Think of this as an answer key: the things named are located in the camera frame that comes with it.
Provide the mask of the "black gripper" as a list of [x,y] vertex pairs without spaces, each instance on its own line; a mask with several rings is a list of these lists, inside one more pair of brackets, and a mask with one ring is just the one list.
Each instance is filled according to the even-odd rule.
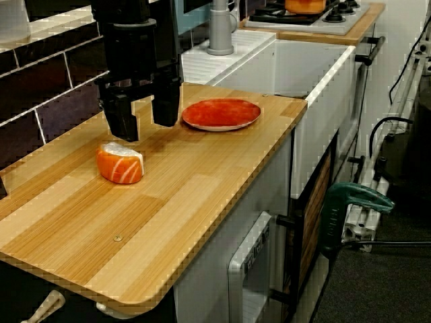
[[99,79],[100,107],[112,135],[139,139],[130,98],[153,95],[154,122],[173,127],[178,120],[182,70],[175,19],[134,23],[99,22],[108,73]]

